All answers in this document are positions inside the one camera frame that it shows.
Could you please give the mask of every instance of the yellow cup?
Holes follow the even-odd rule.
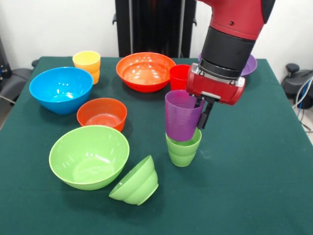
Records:
[[[98,52],[85,50],[73,56],[74,66],[89,72],[93,77],[93,84],[99,81],[101,56]]]

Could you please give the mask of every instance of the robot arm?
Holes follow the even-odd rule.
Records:
[[[240,77],[275,0],[201,0],[212,19],[199,64],[192,64],[187,91],[209,104],[200,118],[204,128],[213,103],[235,104],[245,88]]]

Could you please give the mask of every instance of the green tablecloth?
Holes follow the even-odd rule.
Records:
[[[313,234],[313,148],[266,60],[248,77],[235,106],[216,104],[197,155],[174,166],[165,142],[164,95],[141,94],[102,58],[90,99],[113,97],[128,108],[123,134],[130,157],[119,177],[97,191],[71,188],[53,175],[55,141],[79,127],[23,90],[0,131],[0,234]],[[194,59],[176,59],[190,64]],[[43,57],[32,77],[73,66],[70,57]],[[151,154],[159,188],[142,206],[108,197],[133,166]]]

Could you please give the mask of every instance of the upturned green bowl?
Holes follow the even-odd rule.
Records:
[[[129,204],[141,205],[156,191],[157,187],[157,172],[150,155],[128,172],[113,188],[109,197]]]
[[[52,172],[66,184],[96,190],[119,175],[128,155],[128,141],[119,131],[108,126],[84,126],[55,142],[49,164]]]

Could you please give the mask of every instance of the orange bowl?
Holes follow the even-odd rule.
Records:
[[[118,131],[123,130],[126,116],[125,105],[111,98],[90,100],[77,111],[77,120],[81,126],[103,125]]]
[[[143,93],[156,92],[170,81],[175,62],[162,54],[140,52],[128,55],[116,65],[116,72],[130,88]]]

